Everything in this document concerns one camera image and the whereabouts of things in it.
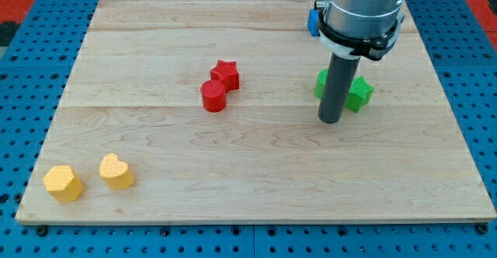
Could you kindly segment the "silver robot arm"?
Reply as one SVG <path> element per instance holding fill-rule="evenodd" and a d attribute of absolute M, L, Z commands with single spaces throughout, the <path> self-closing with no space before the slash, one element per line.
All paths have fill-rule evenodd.
<path fill-rule="evenodd" d="M 336 56 L 379 61 L 395 45 L 403 0 L 316 0 L 319 40 Z"/>

